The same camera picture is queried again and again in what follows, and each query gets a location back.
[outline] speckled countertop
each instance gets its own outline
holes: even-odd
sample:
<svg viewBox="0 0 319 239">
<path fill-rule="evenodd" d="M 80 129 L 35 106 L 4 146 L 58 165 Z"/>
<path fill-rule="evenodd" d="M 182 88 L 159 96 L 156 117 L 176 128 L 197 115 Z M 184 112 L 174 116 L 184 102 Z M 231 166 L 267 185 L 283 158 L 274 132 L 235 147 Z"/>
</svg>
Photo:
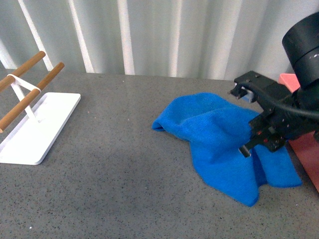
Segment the speckled countertop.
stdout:
<svg viewBox="0 0 319 239">
<path fill-rule="evenodd" d="M 36 84 L 45 74 L 23 78 Z M 5 75 L 0 71 L 1 79 Z M 227 81 L 60 73 L 45 92 L 82 99 L 40 165 L 0 164 L 0 238 L 319 238 L 319 195 L 290 148 L 303 185 L 264 185 L 248 208 L 202 182 L 187 142 L 151 130 L 181 95 L 213 92 L 259 110 L 229 96 L 232 87 Z M 7 89 L 0 102 L 3 117 L 17 99 Z"/>
</svg>

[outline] red surface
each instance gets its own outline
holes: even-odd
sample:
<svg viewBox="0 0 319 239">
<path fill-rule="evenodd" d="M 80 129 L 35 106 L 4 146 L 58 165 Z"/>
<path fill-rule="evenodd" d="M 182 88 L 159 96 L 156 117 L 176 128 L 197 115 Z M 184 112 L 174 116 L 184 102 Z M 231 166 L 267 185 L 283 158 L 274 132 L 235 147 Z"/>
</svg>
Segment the red surface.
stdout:
<svg viewBox="0 0 319 239">
<path fill-rule="evenodd" d="M 281 74 L 279 83 L 285 85 L 291 92 L 300 87 L 295 74 Z M 313 132 L 305 134 L 296 140 L 290 140 L 289 143 L 319 192 L 319 144 L 313 134 Z"/>
</svg>

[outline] white base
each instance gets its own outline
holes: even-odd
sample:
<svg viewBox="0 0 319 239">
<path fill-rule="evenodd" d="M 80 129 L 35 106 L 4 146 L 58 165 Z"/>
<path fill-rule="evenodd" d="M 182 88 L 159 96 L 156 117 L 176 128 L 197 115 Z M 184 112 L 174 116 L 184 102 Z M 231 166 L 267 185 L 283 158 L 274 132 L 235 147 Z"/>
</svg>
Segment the white base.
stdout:
<svg viewBox="0 0 319 239">
<path fill-rule="evenodd" d="M 40 164 L 81 99 L 80 94 L 46 93 L 0 144 L 0 163 Z"/>
</svg>

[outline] wooden dowel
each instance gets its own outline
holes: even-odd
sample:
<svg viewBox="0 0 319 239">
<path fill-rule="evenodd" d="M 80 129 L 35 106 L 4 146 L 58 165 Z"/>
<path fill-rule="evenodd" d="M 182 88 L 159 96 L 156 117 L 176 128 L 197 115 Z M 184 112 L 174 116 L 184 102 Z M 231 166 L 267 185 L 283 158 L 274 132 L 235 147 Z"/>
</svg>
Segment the wooden dowel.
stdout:
<svg viewBox="0 0 319 239">
<path fill-rule="evenodd" d="M 53 70 L 47 74 L 42 81 L 39 82 L 37 85 L 38 88 L 43 90 L 51 81 L 52 79 L 63 69 L 64 64 L 60 62 L 57 64 Z M 9 124 L 14 121 L 15 118 L 19 116 L 19 114 L 22 113 L 22 111 L 25 110 L 25 108 L 30 105 L 30 103 L 40 94 L 40 91 L 38 89 L 32 90 L 29 94 L 27 94 L 22 101 L 20 101 L 18 104 L 16 104 L 15 107 L 11 111 L 9 111 L 8 114 L 6 114 L 1 120 L 0 120 L 0 133 L 2 133 Z"/>
<path fill-rule="evenodd" d="M 45 57 L 45 53 L 43 51 L 39 51 L 37 54 L 32 56 L 29 60 L 24 62 L 20 67 L 14 70 L 11 74 L 20 77 L 25 72 L 31 69 L 36 63 L 38 63 L 43 57 Z M 6 76 L 0 81 L 0 92 L 2 92 L 5 88 L 11 85 L 15 81 L 13 76 Z"/>
<path fill-rule="evenodd" d="M 63 68 L 64 68 L 64 64 L 62 62 L 58 63 L 52 69 L 52 71 L 49 74 L 47 74 L 42 81 L 39 82 L 37 87 L 40 90 L 43 90 Z"/>
</svg>

